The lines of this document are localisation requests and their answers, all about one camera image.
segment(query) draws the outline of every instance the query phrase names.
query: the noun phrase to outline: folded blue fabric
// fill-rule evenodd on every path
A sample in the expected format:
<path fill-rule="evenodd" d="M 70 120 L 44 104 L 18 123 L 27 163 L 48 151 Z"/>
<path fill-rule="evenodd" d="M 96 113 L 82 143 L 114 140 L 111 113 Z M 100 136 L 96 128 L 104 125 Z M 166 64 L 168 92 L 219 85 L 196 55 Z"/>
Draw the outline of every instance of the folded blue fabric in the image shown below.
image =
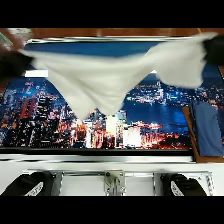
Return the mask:
<path fill-rule="evenodd" d="M 207 102 L 194 101 L 191 114 L 200 156 L 224 156 L 216 108 Z"/>

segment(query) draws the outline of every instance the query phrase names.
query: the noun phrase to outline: wooden edge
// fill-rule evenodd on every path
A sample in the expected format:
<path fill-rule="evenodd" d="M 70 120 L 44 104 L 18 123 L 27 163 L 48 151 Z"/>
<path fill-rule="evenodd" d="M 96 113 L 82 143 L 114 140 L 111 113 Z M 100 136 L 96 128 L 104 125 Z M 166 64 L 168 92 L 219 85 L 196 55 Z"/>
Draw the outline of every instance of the wooden edge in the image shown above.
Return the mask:
<path fill-rule="evenodd" d="M 224 158 L 222 156 L 200 156 L 197 149 L 197 139 L 193 131 L 193 122 L 190 114 L 190 110 L 188 107 L 182 108 L 184 116 L 188 123 L 188 129 L 190 133 L 191 143 L 192 143 L 192 149 L 194 153 L 194 158 L 197 163 L 224 163 Z"/>

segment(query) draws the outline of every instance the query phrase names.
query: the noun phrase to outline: white towel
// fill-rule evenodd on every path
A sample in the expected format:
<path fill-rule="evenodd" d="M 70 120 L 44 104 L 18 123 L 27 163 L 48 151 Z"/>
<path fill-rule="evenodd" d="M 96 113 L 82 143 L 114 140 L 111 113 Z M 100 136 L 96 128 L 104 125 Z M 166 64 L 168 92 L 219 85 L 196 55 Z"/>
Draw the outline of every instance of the white towel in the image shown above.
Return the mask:
<path fill-rule="evenodd" d="M 34 57 L 33 66 L 48 70 L 48 80 L 62 94 L 81 120 L 98 108 L 105 115 L 115 114 L 132 88 L 156 70 L 167 85 L 197 88 L 202 80 L 206 52 L 202 41 L 217 33 L 160 43 L 146 54 L 122 58 L 21 51 Z"/>

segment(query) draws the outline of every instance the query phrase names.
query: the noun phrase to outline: night city image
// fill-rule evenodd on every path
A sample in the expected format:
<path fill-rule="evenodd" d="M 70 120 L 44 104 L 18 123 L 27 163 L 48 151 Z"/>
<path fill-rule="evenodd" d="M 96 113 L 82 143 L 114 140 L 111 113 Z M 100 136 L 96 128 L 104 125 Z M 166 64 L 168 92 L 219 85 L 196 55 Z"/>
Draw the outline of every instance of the night city image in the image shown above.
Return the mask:
<path fill-rule="evenodd" d="M 149 74 L 133 88 L 115 115 L 93 109 L 76 118 L 57 89 L 45 78 L 9 83 L 1 104 L 0 146 L 95 149 L 189 149 L 182 107 L 193 100 L 215 106 L 224 137 L 224 85 L 215 66 L 206 66 L 198 89 L 167 86 Z"/>

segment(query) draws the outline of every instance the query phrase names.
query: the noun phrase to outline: metal bracket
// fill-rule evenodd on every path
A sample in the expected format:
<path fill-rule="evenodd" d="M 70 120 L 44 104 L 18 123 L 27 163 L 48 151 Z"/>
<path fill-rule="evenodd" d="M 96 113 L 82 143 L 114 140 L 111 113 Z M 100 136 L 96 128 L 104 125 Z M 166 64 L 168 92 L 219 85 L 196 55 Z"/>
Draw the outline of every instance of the metal bracket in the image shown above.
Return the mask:
<path fill-rule="evenodd" d="M 106 171 L 104 176 L 104 189 L 106 196 L 124 196 L 126 192 L 124 171 Z"/>

